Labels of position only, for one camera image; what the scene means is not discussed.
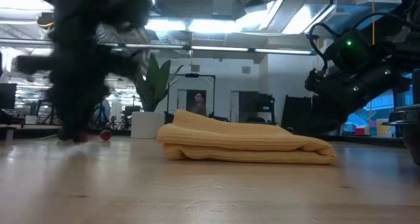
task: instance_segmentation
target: folded towel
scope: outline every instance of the folded towel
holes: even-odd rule
[[[157,135],[171,160],[224,160],[288,164],[330,164],[333,147],[275,126],[221,122],[177,110],[172,124]]]

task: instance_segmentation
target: desk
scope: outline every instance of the desk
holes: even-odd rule
[[[2,223],[420,223],[406,149],[335,143],[334,166],[168,161],[154,140],[0,146]]]

